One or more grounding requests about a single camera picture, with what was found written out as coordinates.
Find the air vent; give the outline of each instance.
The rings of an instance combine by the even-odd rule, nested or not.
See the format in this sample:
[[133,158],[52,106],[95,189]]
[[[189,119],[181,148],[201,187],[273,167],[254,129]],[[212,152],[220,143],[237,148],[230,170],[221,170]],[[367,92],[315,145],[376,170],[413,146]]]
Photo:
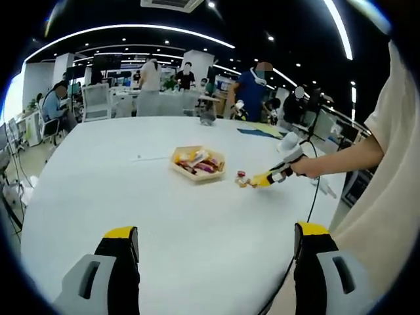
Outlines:
[[204,0],[141,0],[140,6],[191,13]]

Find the black cable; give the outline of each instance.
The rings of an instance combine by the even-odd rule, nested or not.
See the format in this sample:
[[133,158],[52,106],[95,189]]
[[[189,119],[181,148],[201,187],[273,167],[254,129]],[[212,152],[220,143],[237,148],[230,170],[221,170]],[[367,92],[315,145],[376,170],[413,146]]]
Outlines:
[[[315,158],[317,158],[318,157],[318,154],[316,153],[315,146],[314,146],[314,144],[309,139],[306,139],[305,141],[302,141],[299,145],[302,145],[305,142],[309,142],[312,145],[312,148],[314,149],[314,153],[315,153]],[[307,218],[306,222],[309,222],[310,216],[312,215],[312,212],[314,210],[316,196],[318,195],[318,189],[319,189],[319,187],[320,187],[320,178],[318,178],[318,183],[317,183],[316,189],[315,189],[314,200],[312,201],[312,205],[310,207],[309,215],[308,215],[308,218]],[[295,260],[295,256],[293,256],[292,259],[290,260],[289,266],[287,266],[287,269],[286,269],[286,272],[284,274],[284,277],[282,278],[282,280],[281,280],[279,286],[277,287],[275,293],[271,296],[271,298],[268,300],[268,302],[264,305],[264,307],[261,309],[261,311],[258,313],[258,315],[264,315],[264,314],[266,314],[269,311],[268,307],[270,307],[270,305],[274,302],[274,299],[276,298],[276,296],[279,293],[280,289],[283,287],[283,284],[286,281],[287,275],[290,272],[290,269],[291,269],[291,266],[292,266],[294,260]]]
[[[12,137],[13,137],[13,141],[17,142],[17,141],[16,141],[16,138],[14,137],[14,134],[13,134],[13,133],[12,133]],[[17,154],[17,156],[18,156],[19,167],[20,167],[20,170],[22,171],[22,174],[25,176],[25,179],[26,179],[26,181],[29,183],[29,185],[30,185],[32,188],[34,188],[34,187],[32,186],[32,183],[30,182],[30,180],[29,180],[28,176],[26,176],[26,173],[25,173],[24,168],[23,168],[23,166],[22,166],[22,162],[20,161],[19,148],[16,150],[16,154]]]
[[20,177],[19,177],[19,170],[18,170],[18,166],[16,164],[16,158],[14,157],[14,155],[12,154],[12,149],[11,149],[11,143],[9,141],[9,136],[7,135],[7,125],[6,125],[6,121],[3,122],[4,126],[5,126],[5,134],[6,134],[6,140],[7,140],[7,144],[9,145],[9,154],[12,156],[13,158],[13,163],[14,163],[14,168],[16,169],[16,176],[18,177],[18,197],[19,197],[19,202],[20,202],[20,209],[22,210],[22,224],[24,222],[25,219],[25,212],[24,212],[24,206],[22,204],[22,195],[20,192]]
[[16,231],[16,228],[14,227],[13,220],[12,220],[12,218],[11,218],[10,216],[9,216],[9,219],[10,219],[10,223],[12,223],[12,226],[13,226],[14,235],[16,235],[16,237],[17,237],[17,238],[18,238],[18,240],[19,240],[19,244],[21,244],[21,243],[20,243],[19,233],[21,233],[21,231],[22,231],[22,230],[20,230],[19,232],[18,232],[18,231]]

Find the blue shirt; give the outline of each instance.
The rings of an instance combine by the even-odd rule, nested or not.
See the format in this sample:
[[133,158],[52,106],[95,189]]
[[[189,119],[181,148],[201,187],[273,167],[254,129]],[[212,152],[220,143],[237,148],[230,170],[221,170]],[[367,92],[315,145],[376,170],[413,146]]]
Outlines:
[[243,72],[237,83],[240,86],[236,91],[236,102],[242,100],[245,104],[243,108],[248,112],[248,121],[260,121],[266,87],[256,84],[250,71]]
[[59,118],[63,115],[63,113],[64,110],[60,110],[60,99],[58,98],[55,91],[48,94],[42,107],[42,116],[44,121]]

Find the black ceiling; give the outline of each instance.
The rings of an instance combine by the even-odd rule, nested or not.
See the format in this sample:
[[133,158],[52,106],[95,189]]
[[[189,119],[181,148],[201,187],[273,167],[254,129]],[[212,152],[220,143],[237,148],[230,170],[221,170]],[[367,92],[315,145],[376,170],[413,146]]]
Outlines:
[[[269,61],[297,84],[316,80],[326,94],[335,100],[335,108],[350,115],[350,81],[356,82],[358,101],[356,120],[363,122],[373,111],[377,96],[389,74],[388,39],[345,0],[333,0],[350,39],[354,60],[347,60],[339,32],[324,0],[282,0],[257,2],[243,0],[215,1],[217,10],[202,3],[193,13],[142,8],[140,0],[68,0],[60,10],[45,37],[45,26],[34,34],[37,41],[49,43],[65,35],[97,26],[113,24],[155,24],[173,26],[202,33],[236,46],[229,49],[218,43],[192,35],[152,29],[118,28],[72,37],[39,53],[30,62],[54,58],[54,53],[84,51],[108,45],[123,45],[101,52],[151,53],[158,47],[136,47],[148,44],[178,47],[185,50],[208,49],[221,66],[245,71],[254,59]],[[275,38],[268,40],[268,34]],[[168,47],[160,54],[182,56]],[[84,52],[92,56],[95,50]],[[291,85],[278,75],[269,84]]]

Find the white shirt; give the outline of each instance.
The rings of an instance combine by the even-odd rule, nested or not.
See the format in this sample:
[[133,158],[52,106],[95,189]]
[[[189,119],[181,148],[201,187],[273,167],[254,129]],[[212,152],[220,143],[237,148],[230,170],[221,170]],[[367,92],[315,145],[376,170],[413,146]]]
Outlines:
[[153,60],[147,61],[141,69],[141,76],[146,74],[146,81],[143,83],[143,91],[158,91],[160,90],[160,73],[161,66],[157,65],[157,70],[155,69],[155,64]]
[[[332,234],[369,274],[373,300],[402,271],[420,229],[420,99],[414,79],[391,42],[390,77],[366,125],[384,151],[375,176]],[[269,315],[295,313],[293,271]]]

